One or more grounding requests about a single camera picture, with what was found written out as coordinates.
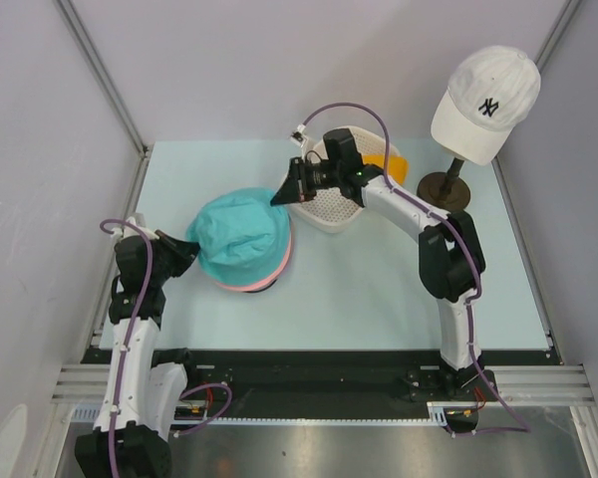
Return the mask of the teal hat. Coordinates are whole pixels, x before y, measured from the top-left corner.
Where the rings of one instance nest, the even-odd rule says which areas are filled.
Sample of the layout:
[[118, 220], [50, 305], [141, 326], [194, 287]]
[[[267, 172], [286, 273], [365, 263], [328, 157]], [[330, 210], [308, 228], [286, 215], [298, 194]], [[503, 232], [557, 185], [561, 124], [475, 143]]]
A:
[[283, 206], [271, 206], [265, 187], [237, 189], [200, 208], [185, 240], [200, 245], [197, 261], [210, 279], [236, 279], [249, 267], [282, 256], [292, 222]]

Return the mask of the pink bucket hat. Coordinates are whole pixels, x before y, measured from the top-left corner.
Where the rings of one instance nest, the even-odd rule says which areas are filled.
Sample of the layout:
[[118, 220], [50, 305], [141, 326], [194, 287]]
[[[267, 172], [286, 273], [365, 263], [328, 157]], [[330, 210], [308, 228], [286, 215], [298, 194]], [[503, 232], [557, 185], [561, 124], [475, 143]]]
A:
[[249, 267], [245, 272], [239, 273], [236, 279], [213, 279], [213, 282], [224, 290], [244, 293], [244, 291], [265, 286], [274, 280], [277, 281], [290, 264], [293, 247], [294, 237], [293, 234], [290, 234], [282, 256], [261, 261], [255, 266]]

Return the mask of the orange hat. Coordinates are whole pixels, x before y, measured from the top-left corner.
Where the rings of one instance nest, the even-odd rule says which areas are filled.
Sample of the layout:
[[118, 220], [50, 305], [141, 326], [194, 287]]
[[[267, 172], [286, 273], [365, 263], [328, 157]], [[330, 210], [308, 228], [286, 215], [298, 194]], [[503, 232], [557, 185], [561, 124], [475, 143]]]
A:
[[[380, 167], [385, 166], [385, 158], [379, 154], [363, 154], [363, 162], [365, 164], [373, 164]], [[408, 176], [409, 164], [407, 160], [401, 156], [391, 155], [389, 157], [388, 173], [391, 178], [399, 185], [403, 185]]]

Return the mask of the white hat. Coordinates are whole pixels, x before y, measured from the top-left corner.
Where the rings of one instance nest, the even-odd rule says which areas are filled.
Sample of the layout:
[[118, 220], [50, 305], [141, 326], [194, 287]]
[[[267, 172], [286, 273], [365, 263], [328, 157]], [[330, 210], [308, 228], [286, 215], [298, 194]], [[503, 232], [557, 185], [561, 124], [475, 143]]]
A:
[[461, 160], [487, 165], [526, 119], [540, 88], [540, 73], [523, 51], [482, 48], [450, 75], [431, 123], [432, 138]]

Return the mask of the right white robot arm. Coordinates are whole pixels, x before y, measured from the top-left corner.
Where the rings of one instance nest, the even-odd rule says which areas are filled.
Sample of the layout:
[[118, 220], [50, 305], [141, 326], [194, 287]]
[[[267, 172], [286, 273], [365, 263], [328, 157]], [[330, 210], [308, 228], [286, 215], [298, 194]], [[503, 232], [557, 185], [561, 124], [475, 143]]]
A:
[[321, 190], [335, 189], [388, 219], [417, 243], [420, 280], [439, 307], [444, 369], [440, 387], [451, 399], [465, 398], [483, 373], [473, 304], [482, 293], [485, 262], [471, 216], [438, 209], [394, 182], [384, 164], [363, 158], [349, 129], [326, 132], [323, 155], [311, 151], [304, 129], [299, 125], [290, 136], [301, 153], [290, 159], [272, 204], [306, 203]]

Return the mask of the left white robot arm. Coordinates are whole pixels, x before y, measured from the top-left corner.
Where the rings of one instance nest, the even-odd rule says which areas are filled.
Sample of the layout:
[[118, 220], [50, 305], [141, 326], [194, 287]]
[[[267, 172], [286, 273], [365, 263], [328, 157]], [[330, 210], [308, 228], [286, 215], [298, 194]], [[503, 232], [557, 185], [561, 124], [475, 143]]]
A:
[[165, 307], [163, 286], [194, 262], [199, 247], [130, 221], [113, 221], [119, 270], [111, 287], [114, 345], [107, 388], [91, 433], [75, 457], [87, 477], [168, 477], [168, 435], [179, 398], [194, 395], [200, 374], [186, 350], [155, 359]]

